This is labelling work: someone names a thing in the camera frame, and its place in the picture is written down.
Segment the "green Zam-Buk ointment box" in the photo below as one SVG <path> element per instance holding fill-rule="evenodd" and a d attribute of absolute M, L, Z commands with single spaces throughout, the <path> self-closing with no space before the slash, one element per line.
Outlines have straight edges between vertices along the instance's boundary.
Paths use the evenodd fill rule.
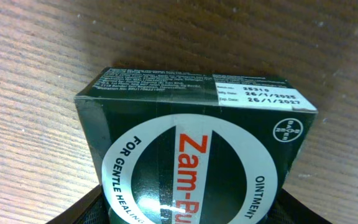
<path fill-rule="evenodd" d="M 105 68 L 74 98 L 109 223 L 289 223 L 318 113 L 286 80 Z"/>

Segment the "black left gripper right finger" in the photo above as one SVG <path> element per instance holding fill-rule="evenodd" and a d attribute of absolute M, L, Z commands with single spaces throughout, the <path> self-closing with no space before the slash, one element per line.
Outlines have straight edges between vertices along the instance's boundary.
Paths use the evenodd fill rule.
<path fill-rule="evenodd" d="M 332 224 L 282 189 L 267 214 L 267 224 Z"/>

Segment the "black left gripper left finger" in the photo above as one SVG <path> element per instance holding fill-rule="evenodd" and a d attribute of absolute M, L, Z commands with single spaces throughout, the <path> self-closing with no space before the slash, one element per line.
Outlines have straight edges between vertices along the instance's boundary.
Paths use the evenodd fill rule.
<path fill-rule="evenodd" d="M 97 185 L 47 224 L 109 224 L 102 187 Z"/>

